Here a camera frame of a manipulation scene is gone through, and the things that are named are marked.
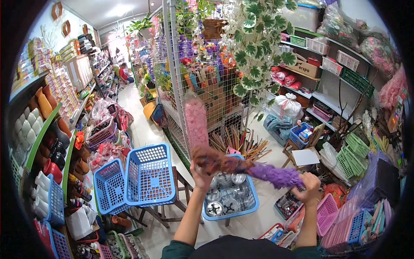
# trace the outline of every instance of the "dark green sleeve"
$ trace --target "dark green sleeve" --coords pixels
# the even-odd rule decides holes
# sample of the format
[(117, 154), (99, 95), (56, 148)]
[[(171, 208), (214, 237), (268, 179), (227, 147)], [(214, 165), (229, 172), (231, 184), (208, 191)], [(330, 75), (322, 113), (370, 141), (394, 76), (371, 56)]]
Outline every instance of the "dark green sleeve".
[(320, 253), (316, 247), (298, 247), (293, 250), (297, 259), (320, 259)]
[(172, 240), (162, 249), (161, 259), (187, 259), (195, 251), (194, 247), (181, 241)]

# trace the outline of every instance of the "black vase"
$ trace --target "black vase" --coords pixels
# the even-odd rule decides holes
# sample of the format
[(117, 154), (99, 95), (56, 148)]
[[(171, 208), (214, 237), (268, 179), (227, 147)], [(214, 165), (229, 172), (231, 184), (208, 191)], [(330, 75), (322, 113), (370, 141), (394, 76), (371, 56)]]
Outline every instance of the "black vase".
[(49, 158), (58, 166), (60, 171), (63, 170), (65, 167), (65, 157), (59, 151), (57, 151), (56, 148), (53, 148), (51, 150)]
[(69, 147), (70, 139), (65, 132), (60, 130), (58, 126), (58, 120), (55, 120), (50, 125), (50, 128), (55, 133), (56, 137), (59, 139), (59, 142), (63, 144), (63, 148), (66, 150)]
[(56, 148), (56, 151), (59, 151), (63, 156), (66, 156), (66, 149), (63, 148), (62, 142), (58, 138), (55, 139), (55, 142), (51, 146), (51, 149)]

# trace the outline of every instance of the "purple feather boa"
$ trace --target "purple feather boa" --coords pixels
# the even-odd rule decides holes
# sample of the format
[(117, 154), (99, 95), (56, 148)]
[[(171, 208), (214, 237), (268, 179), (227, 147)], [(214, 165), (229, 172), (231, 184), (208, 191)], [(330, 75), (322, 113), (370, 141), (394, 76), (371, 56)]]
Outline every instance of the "purple feather boa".
[(294, 168), (275, 168), (273, 165), (255, 163), (249, 168), (251, 176), (263, 181), (270, 181), (275, 189), (283, 187), (303, 187), (303, 181)]

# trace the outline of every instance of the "ceiling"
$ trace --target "ceiling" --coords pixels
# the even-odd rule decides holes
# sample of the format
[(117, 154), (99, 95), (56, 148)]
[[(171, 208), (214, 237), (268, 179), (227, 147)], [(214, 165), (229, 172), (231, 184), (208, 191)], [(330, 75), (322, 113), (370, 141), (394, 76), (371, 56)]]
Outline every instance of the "ceiling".
[[(150, 0), (151, 12), (162, 5), (162, 0)], [(148, 13), (147, 0), (62, 0), (62, 3), (91, 23), (95, 29), (125, 17)]]

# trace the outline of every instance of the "person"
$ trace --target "person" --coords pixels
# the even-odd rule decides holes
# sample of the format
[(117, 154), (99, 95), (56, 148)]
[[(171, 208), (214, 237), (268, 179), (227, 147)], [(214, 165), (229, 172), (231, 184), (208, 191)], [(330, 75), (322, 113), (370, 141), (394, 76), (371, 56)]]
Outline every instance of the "person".
[(211, 259), (217, 256), (237, 259), (321, 258), (316, 249), (317, 206), (321, 198), (319, 193), (320, 180), (312, 173), (305, 172), (299, 175), (305, 185), (305, 191), (299, 192), (296, 187), (292, 189), (297, 199), (304, 203), (306, 210), (302, 228), (296, 241), (296, 249), (291, 251), (279, 247), (267, 239), (248, 240), (231, 235), (219, 237), (195, 249), (203, 201), (210, 189), (213, 176), (208, 176), (201, 169), (195, 169), (193, 161), (191, 161), (190, 171), (194, 178), (195, 188), (173, 240), (162, 250), (161, 259)]
[(133, 83), (135, 80), (134, 80), (134, 78), (133, 77), (128, 77), (126, 74), (125, 74), (125, 72), (124, 72), (124, 69), (127, 67), (127, 63), (122, 63), (122, 65), (119, 67), (119, 76), (120, 76), (120, 79), (122, 80), (122, 81), (124, 81), (124, 83), (125, 84), (128, 84), (127, 83), (127, 81), (129, 82), (129, 83)]

